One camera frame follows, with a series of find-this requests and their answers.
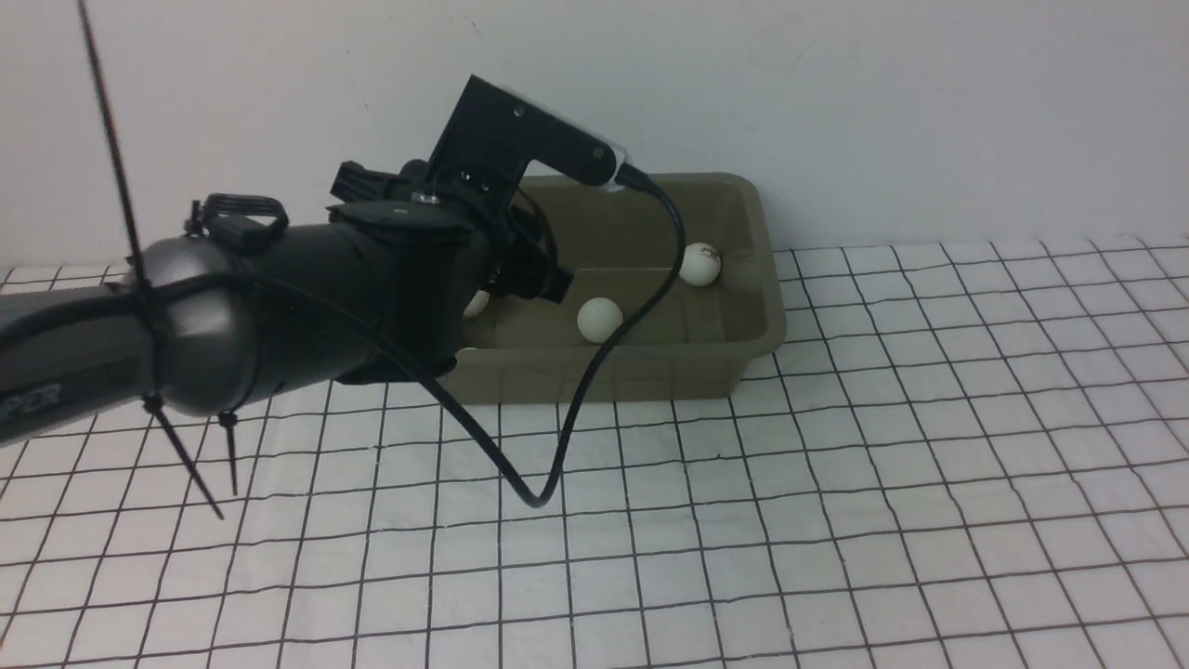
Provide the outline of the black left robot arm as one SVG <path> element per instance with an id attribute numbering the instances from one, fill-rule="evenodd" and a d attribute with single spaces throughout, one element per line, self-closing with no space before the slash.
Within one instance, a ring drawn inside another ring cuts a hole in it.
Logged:
<path id="1" fill-rule="evenodd" d="M 411 384 L 413 374 L 342 322 L 455 368 L 476 294 L 559 304 L 573 272 L 548 221 L 512 200 L 516 177 L 457 169 L 429 177 L 340 165 L 326 225 L 264 225 L 279 203 L 208 196 L 182 236 L 144 250 L 136 272 L 97 288 L 4 296 L 4 444 L 87 414 L 158 397 L 191 416 L 232 414 L 321 384 Z"/>

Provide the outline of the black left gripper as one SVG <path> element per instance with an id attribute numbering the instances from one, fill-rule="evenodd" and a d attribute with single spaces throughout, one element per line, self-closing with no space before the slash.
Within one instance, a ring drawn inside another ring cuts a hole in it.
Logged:
<path id="1" fill-rule="evenodd" d="M 390 309 L 380 334 L 428 375 L 455 368 L 464 310 L 477 294 L 559 304 L 574 274 L 537 203 L 501 175 L 458 168 L 432 175 L 424 160 L 398 173 L 341 164 L 331 221 L 348 225 L 386 253 Z"/>

